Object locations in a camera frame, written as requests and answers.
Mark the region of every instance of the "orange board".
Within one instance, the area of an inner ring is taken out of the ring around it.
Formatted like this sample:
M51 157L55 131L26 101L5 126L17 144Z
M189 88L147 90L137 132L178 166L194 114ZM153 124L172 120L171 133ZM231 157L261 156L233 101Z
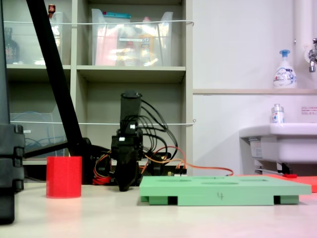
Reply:
M292 182L304 183L312 186L312 192L317 192L317 176L303 176L297 178L286 178L280 175L241 175L241 176L269 176L277 179L288 180Z

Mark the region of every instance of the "red cylinder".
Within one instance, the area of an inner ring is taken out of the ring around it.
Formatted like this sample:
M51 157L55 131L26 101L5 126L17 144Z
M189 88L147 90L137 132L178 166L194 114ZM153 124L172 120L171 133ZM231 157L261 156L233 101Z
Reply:
M81 196L82 158L48 157L46 174L47 198L75 198Z

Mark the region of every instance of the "white table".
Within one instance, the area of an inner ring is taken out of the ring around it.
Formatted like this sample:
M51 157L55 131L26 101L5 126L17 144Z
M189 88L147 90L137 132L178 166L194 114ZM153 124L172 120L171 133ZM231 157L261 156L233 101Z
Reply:
M140 203L139 189L83 186L82 197L47 199L44 183L16 196L16 221L0 238L316 238L317 194L300 205L178 207Z

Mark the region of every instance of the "green foam board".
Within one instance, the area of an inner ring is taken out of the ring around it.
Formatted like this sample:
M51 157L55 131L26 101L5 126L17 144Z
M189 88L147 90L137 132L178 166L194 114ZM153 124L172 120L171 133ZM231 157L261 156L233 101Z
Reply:
M233 206L298 204L299 195L311 194L310 185L266 176L223 177L144 176L141 202L150 205Z

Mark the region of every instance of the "clear plastic storage bin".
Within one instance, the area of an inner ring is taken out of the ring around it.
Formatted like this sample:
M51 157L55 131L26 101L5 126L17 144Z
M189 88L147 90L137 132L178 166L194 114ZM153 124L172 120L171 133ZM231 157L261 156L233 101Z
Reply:
M63 12L54 13L51 25L62 64L70 64L71 25ZM33 24L4 23L6 63L40 64L45 61Z
M93 65L171 66L171 22L107 24L99 9L92 9L92 16L93 23L104 23L93 25ZM161 20L172 16L166 12Z
M46 145L53 145L66 140L64 127L62 124L52 123L22 123L18 121L30 122L61 122L57 106L52 113L22 112L10 113L12 124L23 126L25 135L25 151L41 148ZM64 156L65 150L40 155L36 158L46 158L47 156Z

